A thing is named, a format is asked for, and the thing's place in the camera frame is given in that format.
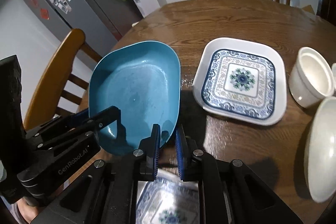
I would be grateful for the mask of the left hand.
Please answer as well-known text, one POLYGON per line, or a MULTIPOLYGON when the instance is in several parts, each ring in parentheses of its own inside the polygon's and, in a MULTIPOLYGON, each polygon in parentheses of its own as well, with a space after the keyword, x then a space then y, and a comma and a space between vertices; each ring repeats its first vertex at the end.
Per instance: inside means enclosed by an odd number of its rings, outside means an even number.
POLYGON ((24 198, 17 201, 14 206, 14 216, 18 223, 31 223, 40 211, 41 208, 30 206, 24 198))

